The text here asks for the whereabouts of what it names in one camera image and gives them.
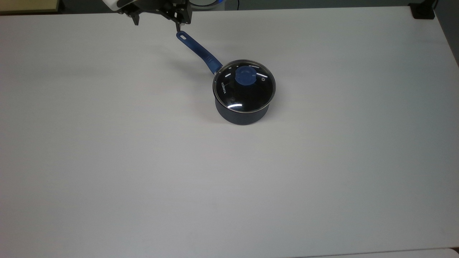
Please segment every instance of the lid rim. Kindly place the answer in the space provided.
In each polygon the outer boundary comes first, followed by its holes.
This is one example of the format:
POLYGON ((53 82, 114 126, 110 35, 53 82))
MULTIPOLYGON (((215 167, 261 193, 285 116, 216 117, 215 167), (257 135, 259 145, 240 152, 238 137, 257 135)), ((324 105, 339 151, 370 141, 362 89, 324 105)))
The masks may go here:
POLYGON ((270 103, 271 101, 273 100, 274 98, 274 95, 276 93, 276 81, 274 79, 274 76, 273 74, 271 73, 271 71, 269 69, 266 68, 266 66, 262 65, 261 63, 259 62, 256 62, 256 61, 253 61, 253 60, 248 60, 248 59, 239 59, 239 60, 234 60, 234 61, 231 61, 227 64, 225 64, 224 66, 222 66, 216 73, 215 73, 215 76, 213 77, 213 83, 212 83, 212 89, 213 89, 213 95, 215 97, 215 99, 218 100, 218 102, 223 106, 225 107, 226 109, 228 110, 231 110, 233 112, 236 112, 236 113, 241 113, 241 114, 250 114, 250 113, 255 113, 255 112, 258 112, 260 110, 263 110, 264 108, 266 108, 270 103), (221 72, 223 70, 225 70, 226 68, 228 68, 229 66, 235 64, 235 63, 240 63, 240 62, 247 62, 247 63, 251 63, 253 65, 256 65, 256 66, 259 66, 261 68, 263 68, 264 70, 266 70, 268 72, 268 75, 271 76, 271 80, 273 82, 273 93, 271 94, 271 98, 268 100, 268 102, 266 104, 264 104, 262 107, 256 109, 256 110, 253 110, 253 111, 238 111, 238 110, 234 110, 234 109, 231 109, 231 108, 228 108, 224 103, 223 101, 220 99, 220 97, 218 96, 218 93, 217 93, 217 77, 221 74, 221 72))

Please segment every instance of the pot lid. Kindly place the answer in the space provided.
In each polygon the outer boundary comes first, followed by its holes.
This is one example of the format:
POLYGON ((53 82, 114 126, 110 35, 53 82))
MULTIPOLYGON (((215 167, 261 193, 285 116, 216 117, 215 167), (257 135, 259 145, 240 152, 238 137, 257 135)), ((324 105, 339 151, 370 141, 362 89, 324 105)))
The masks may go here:
POLYGON ((252 113, 265 108, 273 99, 276 83, 262 64, 236 60, 220 68, 213 82, 213 93, 228 109, 252 113))

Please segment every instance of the black clamp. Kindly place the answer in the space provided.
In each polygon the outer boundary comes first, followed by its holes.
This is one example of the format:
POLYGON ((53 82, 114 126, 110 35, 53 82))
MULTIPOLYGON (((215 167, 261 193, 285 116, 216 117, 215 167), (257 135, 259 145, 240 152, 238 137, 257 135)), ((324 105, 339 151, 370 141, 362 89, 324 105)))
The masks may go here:
POLYGON ((425 0, 420 4, 410 3, 408 6, 411 8, 411 14, 414 19, 433 20, 435 18, 433 9, 435 9, 437 3, 435 7, 432 7, 432 5, 435 2, 438 3, 438 0, 425 0))
POLYGON ((118 13, 132 18, 135 25, 139 25, 139 15, 143 12, 161 14, 175 22, 178 27, 191 23, 192 11, 189 0, 118 0, 117 6, 121 6, 118 13))

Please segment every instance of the table surface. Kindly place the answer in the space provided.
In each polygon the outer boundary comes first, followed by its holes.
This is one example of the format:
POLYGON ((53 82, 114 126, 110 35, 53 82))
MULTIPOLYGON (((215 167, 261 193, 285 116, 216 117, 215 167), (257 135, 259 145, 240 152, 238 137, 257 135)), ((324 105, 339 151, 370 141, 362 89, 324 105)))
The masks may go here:
POLYGON ((459 245, 459 69, 409 7, 196 12, 277 82, 220 117, 142 14, 0 17, 0 256, 275 258, 459 245))

